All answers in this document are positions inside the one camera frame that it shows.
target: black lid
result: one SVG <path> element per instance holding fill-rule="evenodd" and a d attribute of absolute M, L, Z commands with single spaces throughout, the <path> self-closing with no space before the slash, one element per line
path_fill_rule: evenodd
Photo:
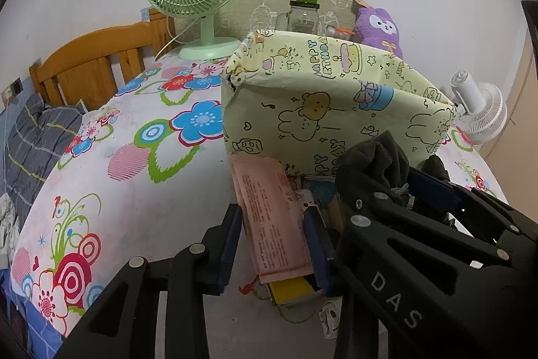
<path fill-rule="evenodd" d="M 319 10 L 319 3 L 290 1 L 290 5 L 292 7 L 315 8 L 316 10 Z"/>

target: fan base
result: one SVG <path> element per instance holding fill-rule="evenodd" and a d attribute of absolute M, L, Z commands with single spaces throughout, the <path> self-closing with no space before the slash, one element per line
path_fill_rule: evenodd
<path fill-rule="evenodd" d="M 181 48 L 182 60 L 221 59 L 232 55 L 241 42 L 232 37 L 215 37 L 212 44 L 203 45 L 201 40 L 190 42 Z"/>

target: floral bedsheet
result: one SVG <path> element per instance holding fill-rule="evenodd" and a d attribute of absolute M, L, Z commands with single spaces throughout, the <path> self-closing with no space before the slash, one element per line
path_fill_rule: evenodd
<path fill-rule="evenodd" d="M 84 116 L 29 213 L 11 269 L 13 290 L 61 334 L 70 333 L 131 257 L 174 256 L 219 224 L 235 202 L 220 104 L 225 62 L 168 54 Z M 457 128 L 437 154 L 451 180 L 505 200 Z M 333 354 L 334 343 L 313 318 L 323 301 L 275 308 L 256 288 L 248 296 L 238 291 L 253 278 L 241 236 L 230 286 L 223 297 L 205 300 L 210 352 Z"/>

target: fan stand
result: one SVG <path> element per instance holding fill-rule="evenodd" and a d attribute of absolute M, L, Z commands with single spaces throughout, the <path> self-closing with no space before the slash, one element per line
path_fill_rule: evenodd
<path fill-rule="evenodd" d="M 187 43 L 179 51 L 182 60 L 212 60 L 232 55 L 241 43 L 232 37 L 215 37 L 215 17 L 208 14 L 200 19 L 200 39 Z"/>

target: bed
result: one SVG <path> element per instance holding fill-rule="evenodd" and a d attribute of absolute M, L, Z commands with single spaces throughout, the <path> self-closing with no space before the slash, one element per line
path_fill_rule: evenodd
<path fill-rule="evenodd" d="M 53 357 L 126 261 L 174 256 L 219 224 L 235 201 L 220 112 L 226 59 L 183 61 L 172 51 L 145 69 L 141 47 L 157 53 L 167 41 L 166 17 L 152 11 L 150 22 L 84 35 L 30 68 L 46 102 L 76 107 L 82 99 L 89 110 L 39 181 L 11 271 L 4 273 L 2 288 L 23 309 L 38 359 Z M 114 53 L 125 81 L 119 90 L 108 59 Z M 487 186 L 504 199 L 456 129 L 439 151 L 456 182 Z M 316 316 L 322 298 L 276 308 L 255 282 L 252 293 L 240 292 L 254 278 L 242 236 L 224 296 L 205 298 L 214 357 L 333 354 L 335 340 L 323 338 Z M 162 349 L 158 330 L 157 357 Z"/>

